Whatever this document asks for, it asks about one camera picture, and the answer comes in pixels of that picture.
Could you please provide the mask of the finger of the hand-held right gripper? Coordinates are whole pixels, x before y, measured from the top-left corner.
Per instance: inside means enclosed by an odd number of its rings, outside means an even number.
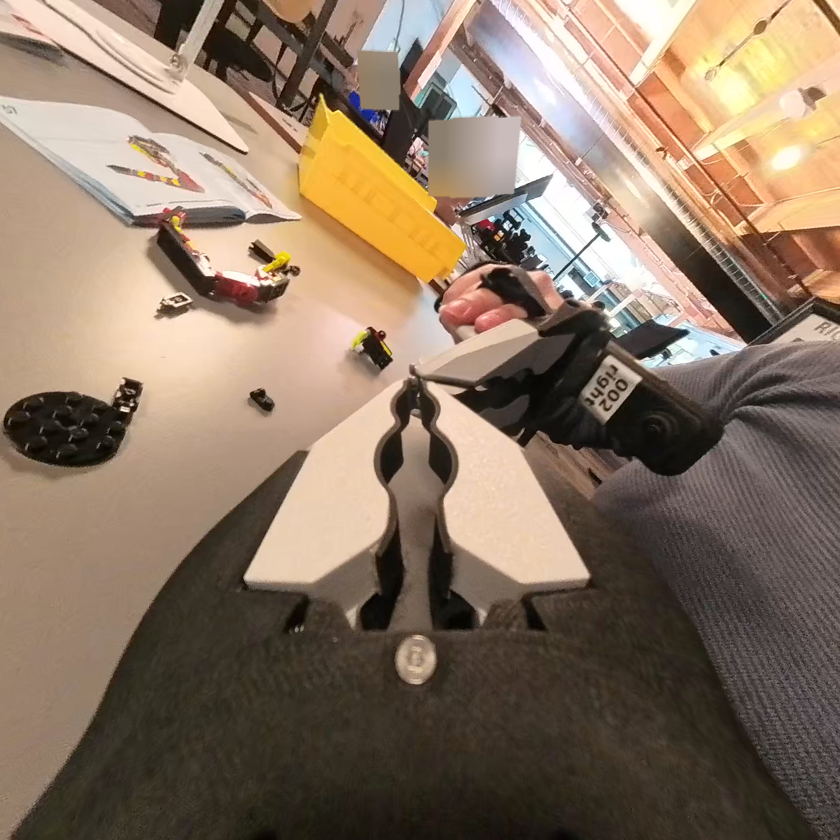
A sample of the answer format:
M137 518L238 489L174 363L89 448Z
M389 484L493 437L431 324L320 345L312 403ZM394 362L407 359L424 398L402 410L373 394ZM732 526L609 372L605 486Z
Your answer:
M539 331L527 320L512 320L485 332L458 334L462 340L435 357L414 364L412 376L422 382L474 389L519 374L541 374L547 363Z
M534 399L539 399L545 374L520 371L493 375L473 385L452 385L451 394L461 404L510 438L534 438Z

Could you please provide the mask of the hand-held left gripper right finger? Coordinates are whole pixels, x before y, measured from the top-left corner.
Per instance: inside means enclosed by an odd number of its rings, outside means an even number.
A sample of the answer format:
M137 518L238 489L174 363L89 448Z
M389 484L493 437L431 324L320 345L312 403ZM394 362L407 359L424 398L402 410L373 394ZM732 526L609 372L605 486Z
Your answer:
M585 588L591 574L522 448L421 384L428 464L441 481L428 565L433 625L480 625L503 602Z

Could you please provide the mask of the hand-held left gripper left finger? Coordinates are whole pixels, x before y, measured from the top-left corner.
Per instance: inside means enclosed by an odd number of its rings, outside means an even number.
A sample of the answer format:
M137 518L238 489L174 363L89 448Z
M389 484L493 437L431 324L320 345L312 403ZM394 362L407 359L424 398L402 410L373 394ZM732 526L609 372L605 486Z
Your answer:
M353 628L389 627L404 577L390 482L411 411L409 382L395 383L311 445L245 572L250 590L330 602Z

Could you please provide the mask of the black toy brick green claws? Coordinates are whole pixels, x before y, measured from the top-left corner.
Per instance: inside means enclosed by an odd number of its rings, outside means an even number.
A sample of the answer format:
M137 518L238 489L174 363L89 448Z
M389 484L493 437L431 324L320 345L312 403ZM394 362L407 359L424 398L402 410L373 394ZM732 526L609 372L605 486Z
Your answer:
M393 361L393 353L386 343L386 333L374 327L364 328L358 333L350 346L350 351L363 355L380 371Z

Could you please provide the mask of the red yellow toy brick arm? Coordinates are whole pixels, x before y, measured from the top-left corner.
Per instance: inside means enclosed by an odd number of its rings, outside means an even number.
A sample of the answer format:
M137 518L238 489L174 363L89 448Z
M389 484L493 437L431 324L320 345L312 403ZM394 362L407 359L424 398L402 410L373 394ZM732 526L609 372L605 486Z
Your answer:
M267 265L257 259L259 264L250 275L216 269L207 254L185 232L185 220L183 208L166 208L155 242L201 297L229 301L240 307L263 307L281 298L290 282L300 276L301 268L292 263L286 251L276 252L275 260Z

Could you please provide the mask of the person's right forearm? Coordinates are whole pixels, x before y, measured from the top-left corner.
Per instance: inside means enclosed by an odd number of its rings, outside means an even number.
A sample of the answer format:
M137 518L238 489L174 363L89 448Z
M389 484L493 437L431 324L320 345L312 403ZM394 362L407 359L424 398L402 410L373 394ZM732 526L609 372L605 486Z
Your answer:
M638 462L595 493L695 624L738 718L821 838L839 829L838 342L660 371L724 423L680 476Z

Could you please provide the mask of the person's right hand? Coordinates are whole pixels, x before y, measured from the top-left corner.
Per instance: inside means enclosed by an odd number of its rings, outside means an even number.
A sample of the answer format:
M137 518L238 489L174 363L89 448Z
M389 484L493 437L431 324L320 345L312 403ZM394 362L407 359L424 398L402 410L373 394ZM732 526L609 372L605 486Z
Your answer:
M505 322L530 319L526 309L514 300L484 286L485 276L501 267L518 270L511 265L480 265L454 280L440 298L438 320L455 344L464 339L464 330L470 335L479 334Z

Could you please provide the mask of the black computer monitor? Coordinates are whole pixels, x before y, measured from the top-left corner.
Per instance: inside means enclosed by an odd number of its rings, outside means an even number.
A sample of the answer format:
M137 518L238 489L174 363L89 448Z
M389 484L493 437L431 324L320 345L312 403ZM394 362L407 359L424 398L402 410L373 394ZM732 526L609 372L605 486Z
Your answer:
M553 175L549 174L515 187L512 193L497 194L476 203L471 203L458 211L457 219L463 224L473 225L486 219L501 216L510 209L519 207L534 198L541 197L552 179Z

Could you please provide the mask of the yellow plastic bin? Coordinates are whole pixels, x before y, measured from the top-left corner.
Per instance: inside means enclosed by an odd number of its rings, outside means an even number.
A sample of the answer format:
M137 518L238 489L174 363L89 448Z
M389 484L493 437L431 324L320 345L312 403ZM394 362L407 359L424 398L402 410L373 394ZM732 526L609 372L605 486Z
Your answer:
M298 183L302 196L419 280L447 279L465 251L436 215L437 200L323 96Z

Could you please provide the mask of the round black toy brick plate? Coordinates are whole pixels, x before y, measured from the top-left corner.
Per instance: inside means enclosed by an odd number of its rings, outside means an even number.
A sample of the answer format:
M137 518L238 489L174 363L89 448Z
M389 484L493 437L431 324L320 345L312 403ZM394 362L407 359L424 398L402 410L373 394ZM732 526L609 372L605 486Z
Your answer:
M22 397L6 411L2 431L27 459L48 466L99 466L118 452L133 419L78 392L41 392Z

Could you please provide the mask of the black light stand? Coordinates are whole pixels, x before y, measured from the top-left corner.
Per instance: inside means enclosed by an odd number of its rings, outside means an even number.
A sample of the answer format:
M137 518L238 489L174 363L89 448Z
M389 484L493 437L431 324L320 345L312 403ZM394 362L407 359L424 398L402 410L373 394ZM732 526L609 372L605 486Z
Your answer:
M306 25L306 32L302 46L298 49L295 64L283 88L276 96L276 106L279 110L291 113L305 76L310 70L314 72L318 70L317 53L338 5L338 1L278 2L276 4L276 15L279 18Z

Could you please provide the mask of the black office chair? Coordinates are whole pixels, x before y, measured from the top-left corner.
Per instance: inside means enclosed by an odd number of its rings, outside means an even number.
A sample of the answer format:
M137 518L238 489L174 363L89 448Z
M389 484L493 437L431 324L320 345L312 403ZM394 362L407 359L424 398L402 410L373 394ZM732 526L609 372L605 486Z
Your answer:
M219 15L205 39L202 50L205 55L204 68L215 63L215 75L222 81L227 79L230 69L268 82L272 70L260 58L252 41L240 38L228 29L228 20L233 16L238 1L224 1ZM167 47L176 49L182 31L189 30L195 23L203 2L161 1L161 9L154 27L153 37Z

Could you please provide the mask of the open instruction booklet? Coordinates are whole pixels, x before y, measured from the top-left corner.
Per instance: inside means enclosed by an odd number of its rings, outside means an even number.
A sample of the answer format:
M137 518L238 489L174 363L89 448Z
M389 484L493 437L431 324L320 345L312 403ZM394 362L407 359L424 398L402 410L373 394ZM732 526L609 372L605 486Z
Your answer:
M224 152L127 114L2 97L2 125L128 224L297 222L301 215Z

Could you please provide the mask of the wooden book stand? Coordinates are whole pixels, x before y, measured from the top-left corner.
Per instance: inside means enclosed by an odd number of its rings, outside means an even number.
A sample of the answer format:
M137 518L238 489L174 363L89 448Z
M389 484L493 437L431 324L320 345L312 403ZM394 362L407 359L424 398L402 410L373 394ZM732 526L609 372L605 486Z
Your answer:
M102 73L157 102L237 152L249 152L208 96L170 65L154 57L74 2L2 2L19 34L41 46L62 48Z

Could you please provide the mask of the closed instruction booklet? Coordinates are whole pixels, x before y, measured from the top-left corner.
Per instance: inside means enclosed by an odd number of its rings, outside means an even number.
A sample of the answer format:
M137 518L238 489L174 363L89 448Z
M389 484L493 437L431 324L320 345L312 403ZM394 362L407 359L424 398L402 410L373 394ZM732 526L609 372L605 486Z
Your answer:
M28 21L15 16L2 18L1 41L4 45L48 56L60 56L64 51L53 39L29 25Z

